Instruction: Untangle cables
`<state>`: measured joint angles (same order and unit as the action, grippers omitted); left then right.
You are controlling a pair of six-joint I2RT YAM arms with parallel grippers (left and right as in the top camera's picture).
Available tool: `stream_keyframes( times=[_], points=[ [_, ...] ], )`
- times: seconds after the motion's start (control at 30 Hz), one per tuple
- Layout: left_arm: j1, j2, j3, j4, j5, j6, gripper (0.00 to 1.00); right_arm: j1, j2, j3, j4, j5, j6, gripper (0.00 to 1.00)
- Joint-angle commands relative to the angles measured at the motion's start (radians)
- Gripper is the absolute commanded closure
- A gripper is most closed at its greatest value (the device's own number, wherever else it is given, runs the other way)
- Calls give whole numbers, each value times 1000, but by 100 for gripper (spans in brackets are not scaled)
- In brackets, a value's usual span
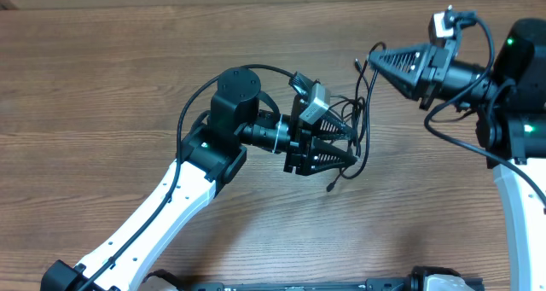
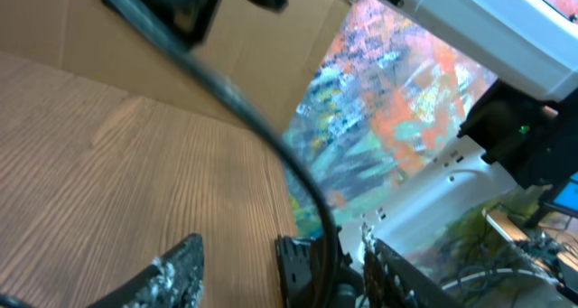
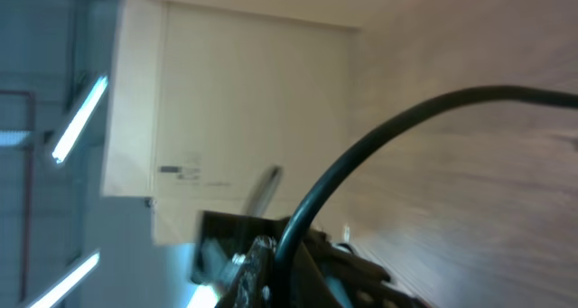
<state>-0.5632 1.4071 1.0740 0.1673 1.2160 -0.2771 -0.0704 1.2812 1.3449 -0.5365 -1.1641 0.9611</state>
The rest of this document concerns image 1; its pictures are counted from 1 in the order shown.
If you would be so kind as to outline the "black cable silver plug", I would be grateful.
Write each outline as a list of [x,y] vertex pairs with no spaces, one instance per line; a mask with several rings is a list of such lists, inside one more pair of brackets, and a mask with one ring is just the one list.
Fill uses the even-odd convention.
[[[359,119],[362,121],[361,131],[358,133],[357,140],[354,142],[354,144],[356,145],[357,156],[360,156],[362,154],[362,147],[361,147],[362,140],[364,138],[366,138],[366,140],[365,140],[362,164],[360,165],[359,169],[352,175],[346,174],[346,168],[340,169],[339,177],[343,177],[344,179],[347,179],[347,180],[356,178],[363,171],[363,169],[365,168],[368,162],[369,150],[370,150],[370,101],[371,101],[372,91],[375,86],[375,81],[378,76],[378,71],[374,70],[370,82],[365,78],[364,73],[368,66],[368,61],[365,61],[364,64],[361,65],[359,60],[356,59],[355,66],[357,67],[357,70],[359,71],[359,77],[358,77],[356,89],[355,89],[355,98],[346,99],[346,105],[349,105],[349,104],[352,105],[352,112],[350,116],[351,116],[351,123],[353,125],[353,128],[357,129],[357,121]],[[366,91],[367,91],[366,97],[358,95],[358,90],[359,90],[361,82],[364,82],[366,86]]]

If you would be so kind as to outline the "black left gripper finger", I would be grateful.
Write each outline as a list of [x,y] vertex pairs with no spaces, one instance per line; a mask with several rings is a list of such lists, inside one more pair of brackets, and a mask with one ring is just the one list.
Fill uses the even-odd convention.
[[351,141],[356,132],[336,112],[328,110],[313,125],[313,135],[327,141]]
[[357,156],[351,150],[343,150],[316,137],[311,139],[306,156],[306,174],[311,175],[330,169],[353,166]]

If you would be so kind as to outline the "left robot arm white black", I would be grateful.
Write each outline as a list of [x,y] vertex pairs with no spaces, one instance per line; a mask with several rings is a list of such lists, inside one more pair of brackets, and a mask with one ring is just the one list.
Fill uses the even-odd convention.
[[260,68],[232,67],[201,86],[217,87],[210,107],[189,133],[177,133],[175,159],[156,189],[76,265],[57,260],[42,290],[138,290],[184,225],[233,180],[248,146],[285,154],[285,172],[302,176],[357,162],[357,130],[333,111],[319,81],[277,68],[295,92],[291,114],[282,114],[261,89]]

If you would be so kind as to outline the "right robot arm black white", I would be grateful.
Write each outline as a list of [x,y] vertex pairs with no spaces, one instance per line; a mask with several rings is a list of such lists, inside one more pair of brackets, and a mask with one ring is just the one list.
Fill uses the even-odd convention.
[[[483,155],[504,211],[510,285],[545,288],[545,22],[517,20],[501,50],[474,12],[433,15],[429,43],[369,53],[371,67],[428,112],[425,128]],[[478,145],[434,128],[449,105],[478,115]]]

